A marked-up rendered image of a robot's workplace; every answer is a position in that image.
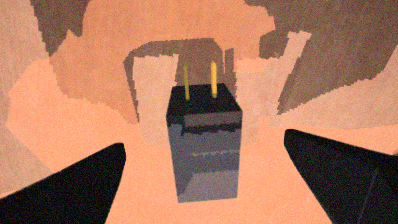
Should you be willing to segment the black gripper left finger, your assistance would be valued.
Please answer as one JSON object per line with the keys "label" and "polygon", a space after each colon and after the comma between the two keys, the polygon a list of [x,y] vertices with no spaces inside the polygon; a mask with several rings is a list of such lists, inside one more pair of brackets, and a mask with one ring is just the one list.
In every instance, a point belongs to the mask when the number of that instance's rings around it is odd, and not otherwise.
{"label": "black gripper left finger", "polygon": [[126,158],[124,144],[112,143],[0,198],[0,224],[105,224]]}

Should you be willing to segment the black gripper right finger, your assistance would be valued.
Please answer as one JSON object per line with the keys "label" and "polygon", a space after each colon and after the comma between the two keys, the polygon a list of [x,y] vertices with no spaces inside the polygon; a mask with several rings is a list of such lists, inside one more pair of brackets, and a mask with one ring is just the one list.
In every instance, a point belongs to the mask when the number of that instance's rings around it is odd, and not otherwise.
{"label": "black gripper right finger", "polygon": [[284,146],[332,224],[398,224],[398,156],[296,129]]}

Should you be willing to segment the black two-prong plug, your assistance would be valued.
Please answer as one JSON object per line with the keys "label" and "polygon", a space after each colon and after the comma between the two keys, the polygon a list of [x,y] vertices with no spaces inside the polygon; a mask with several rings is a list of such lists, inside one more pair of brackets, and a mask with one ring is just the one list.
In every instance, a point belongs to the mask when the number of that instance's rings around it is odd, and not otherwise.
{"label": "black two-prong plug", "polygon": [[243,110],[225,85],[172,86],[166,123],[177,203],[238,197]]}

